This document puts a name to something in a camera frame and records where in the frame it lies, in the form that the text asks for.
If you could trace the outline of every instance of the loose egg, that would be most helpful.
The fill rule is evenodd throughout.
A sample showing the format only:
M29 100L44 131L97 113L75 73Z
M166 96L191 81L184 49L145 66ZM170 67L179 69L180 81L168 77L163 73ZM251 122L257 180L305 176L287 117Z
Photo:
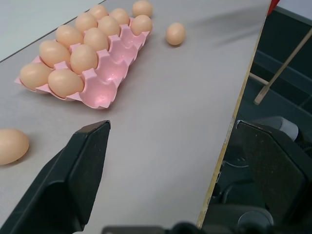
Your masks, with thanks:
M97 20L100 20L104 16L107 16L108 13L103 5L95 5L89 10L89 13L93 15Z
M29 63L21 69L19 78L23 85L31 90L48 83L52 69L43 63Z
M88 12L84 12L79 15L75 21L75 27L83 33L90 28L96 28L98 26L97 19Z
M128 13L122 8L116 8L109 14L111 17L117 20L117 22L122 24L129 24L130 18Z
M70 25L62 25L57 28L56 39L59 43L69 49L69 46L82 43L83 36L82 34L74 27Z
M83 44L90 45L95 51L108 50L107 36L98 28L90 28L86 31Z
M29 148L29 139L17 129L0 130L0 165L14 162L23 157Z
M98 21L98 29L101 30L106 36L120 35L120 26L113 17L104 16Z
M139 15L146 15L151 17L153 14L153 6L149 1L141 0L137 1L132 6L132 15L137 17Z
M49 87L57 96L66 98L77 92L82 92L84 88L81 78L71 70L54 70L49 75Z
M98 66L97 53L90 45L80 45L73 50L70 57L70 65L72 70L78 75L91 68L96 69Z
M146 15L137 16L131 23L131 31L138 36L142 32L151 32L153 28L152 20Z
M39 46L39 54L41 59L49 67L62 61L70 61L69 51L60 43L54 40L46 40Z
M181 23L173 23L167 28L166 40L171 45L180 45L185 39L185 28Z

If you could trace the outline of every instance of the gray table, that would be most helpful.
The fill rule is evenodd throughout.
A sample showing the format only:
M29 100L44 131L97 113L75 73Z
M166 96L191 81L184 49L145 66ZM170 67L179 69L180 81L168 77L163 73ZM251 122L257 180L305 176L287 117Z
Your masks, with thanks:
M84 233L109 224L197 221L270 0L152 2L152 35L107 110L35 94L13 82L54 33L0 64L0 127L21 129L31 140L27 156L0 167L0 225L73 132L104 119L112 129ZM132 3L107 0L105 6L130 11ZM178 48L164 41L175 21L187 29Z

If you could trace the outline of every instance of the egg carton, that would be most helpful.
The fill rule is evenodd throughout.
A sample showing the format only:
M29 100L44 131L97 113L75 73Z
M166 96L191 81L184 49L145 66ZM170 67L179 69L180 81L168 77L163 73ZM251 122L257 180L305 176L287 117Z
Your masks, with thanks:
M80 78L84 81L84 89L81 93L69 95L61 98L53 93L48 84L37 87L35 91L39 94L50 93L58 99L64 101L78 100L94 109L105 109L115 100L117 89L120 83L126 78L129 66L136 60L139 50L144 46L150 32L143 32L135 36L130 26L120 26L120 36L109 36L110 48L107 51L97 51L97 68L91 68L83 71ZM70 52L80 43L71 45ZM32 62L43 63L40 56L37 56ZM63 61L54 65L52 70L70 69L69 63ZM15 83L22 84L20 78Z

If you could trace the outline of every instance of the floor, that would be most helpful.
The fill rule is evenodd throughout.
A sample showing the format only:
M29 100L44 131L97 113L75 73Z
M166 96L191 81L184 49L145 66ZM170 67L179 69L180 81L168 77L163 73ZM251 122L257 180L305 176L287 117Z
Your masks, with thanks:
M263 117L282 116L295 123L303 132L306 139L312 139L312 115L301 110L274 91L270 90L260 105L254 105L254 98L262 87L262 84L253 79L247 81L236 119L243 119L251 122ZM235 128L233 128L231 133L220 171L221 173L219 174L217 186L214 188L214 194L211 198L210 206L216 203L221 203L220 191L229 188L230 184L233 184L234 181L252 179L248 164L244 159L241 140ZM233 186L227 197L226 203L251 205L260 208L265 208L266 206L261 197L261 193L254 183L244 183ZM204 225L209 223L208 218L205 219Z

